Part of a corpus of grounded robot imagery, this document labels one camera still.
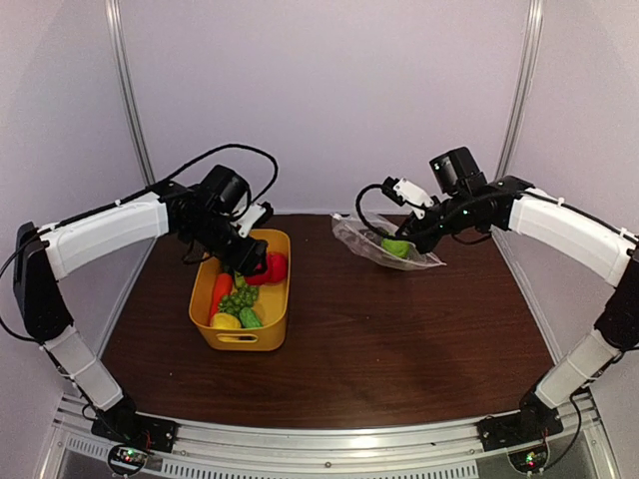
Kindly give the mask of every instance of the metal base plate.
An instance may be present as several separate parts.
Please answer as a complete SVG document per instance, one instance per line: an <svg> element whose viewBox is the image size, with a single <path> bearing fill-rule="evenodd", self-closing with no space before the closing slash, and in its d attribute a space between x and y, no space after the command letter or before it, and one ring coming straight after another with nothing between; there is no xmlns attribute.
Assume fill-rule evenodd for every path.
<svg viewBox="0 0 639 479"><path fill-rule="evenodd" d="M91 435L93 421L82 415L85 404L74 396L62 399L52 436L47 441L50 447L37 467L38 477L111 477L105 460L118 441ZM583 437L579 443L583 447L573 448L552 473L556 477L576 474L589 479L618 479L610 444L594 403L584 394L577 397L577 405L583 416ZM565 430L548 440L552 454L565 449L577 425L572 404L559 406L557 413ZM516 473L505 448L482 450L476 427L479 419L339 430L263 429L176 420L180 427L176 431L174 452L156 452L139 476L147 479L245 476L254 479L439 479L446 474L448 478L513 477ZM89 462L83 462L87 469L72 461L73 458L87 459Z"/></svg>
<svg viewBox="0 0 639 479"><path fill-rule="evenodd" d="M149 431L151 438L151 450L160 452L172 452L173 443L176 437L176 430L178 424L175 421L168 419L159 419L157 417L143 416L136 414L136 419L140 422L141 428L144 431ZM111 441L119 442L122 438L107 428L101 421L94 421L91 426L91 433L109 439ZM140 450L147 450L147 436L140 436L130 441L130 446Z"/></svg>

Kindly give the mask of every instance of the brown tabletop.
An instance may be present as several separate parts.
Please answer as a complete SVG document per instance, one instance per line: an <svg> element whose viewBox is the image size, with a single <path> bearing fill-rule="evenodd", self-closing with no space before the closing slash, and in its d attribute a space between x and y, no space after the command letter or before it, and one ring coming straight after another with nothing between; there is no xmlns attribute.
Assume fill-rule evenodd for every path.
<svg viewBox="0 0 639 479"><path fill-rule="evenodd" d="M551 366L492 241L445 239L448 266L385 269L333 238L329 217L268 226L292 241L289 328L273 352L208 347L189 320L196 266L158 240L104 362L142 412L246 426L417 424L517 407Z"/></svg>

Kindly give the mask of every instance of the carrot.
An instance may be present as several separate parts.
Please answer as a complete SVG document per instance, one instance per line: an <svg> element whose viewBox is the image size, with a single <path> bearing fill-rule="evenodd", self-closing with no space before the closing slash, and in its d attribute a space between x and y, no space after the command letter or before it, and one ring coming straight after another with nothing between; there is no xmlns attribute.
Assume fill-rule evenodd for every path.
<svg viewBox="0 0 639 479"><path fill-rule="evenodd" d="M213 286L213 293L211 294L212 300L209 318L212 318L213 315L218 312L218 308L220 307L220 300L227 294L231 294L232 290L233 277L230 274L226 274L225 272L221 272L220 274L218 274L216 283Z"/></svg>

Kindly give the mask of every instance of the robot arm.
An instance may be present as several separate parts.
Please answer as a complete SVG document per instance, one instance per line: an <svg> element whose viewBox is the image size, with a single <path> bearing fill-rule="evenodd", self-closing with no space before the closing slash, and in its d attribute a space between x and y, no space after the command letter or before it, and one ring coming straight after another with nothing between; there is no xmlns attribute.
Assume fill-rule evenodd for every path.
<svg viewBox="0 0 639 479"><path fill-rule="evenodd" d="M251 275L265 266L268 245L249 232L273 210L269 204L250 204L246 181L220 165L200 184L185 188L165 182L130 198L39 229L23 225L14 294L27 332L100 416L95 434L124 438L145 450L142 444L150 440L154 449L171 450L175 423L136 414L133 400L75 328L57 282L112 251L172 233L186 243L199 242L209 255Z"/></svg>
<svg viewBox="0 0 639 479"><path fill-rule="evenodd" d="M443 236L469 228L488 234L491 227L497 227L558 249L616 288L593 329L522 398L519 415L505 420L491 418L480 424L488 450L536 440L546 429L559 432L555 408L639 343L637 237L579 212L518 178L488 183L466 148L448 152L432 160L430 166L450 198L441 202L437 197L429 198L422 189L405 188L405 180L387 178L378 187L399 205L410 204L413 213L395 237L371 228L375 233L409 240L420 252L429 252ZM361 196L355 205L366 224L359 207Z"/></svg>

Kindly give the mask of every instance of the white wall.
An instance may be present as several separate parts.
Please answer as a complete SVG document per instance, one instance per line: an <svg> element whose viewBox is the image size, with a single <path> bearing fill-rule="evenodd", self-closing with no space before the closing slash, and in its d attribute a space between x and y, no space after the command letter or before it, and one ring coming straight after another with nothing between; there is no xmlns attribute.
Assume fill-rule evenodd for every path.
<svg viewBox="0 0 639 479"><path fill-rule="evenodd" d="M221 143L261 147L281 162L269 194L280 213L350 210L388 175L435 193L427 161L461 145L491 177L527 9L526 0L123 2L155 171ZM270 165L239 156L220 158L258 190Z"/></svg>
<svg viewBox="0 0 639 479"><path fill-rule="evenodd" d="M546 2L539 60L510 174L639 231L639 4ZM561 352L612 289L534 240L508 236ZM639 477L639 355L593 387L624 478Z"/></svg>
<svg viewBox="0 0 639 479"><path fill-rule="evenodd" d="M27 221L59 220L138 189L100 0L5 0L0 15L0 257ZM63 282L79 329L96 345L143 246ZM0 314L24 331L10 275ZM0 475L32 477L62 386L37 347L0 331Z"/></svg>

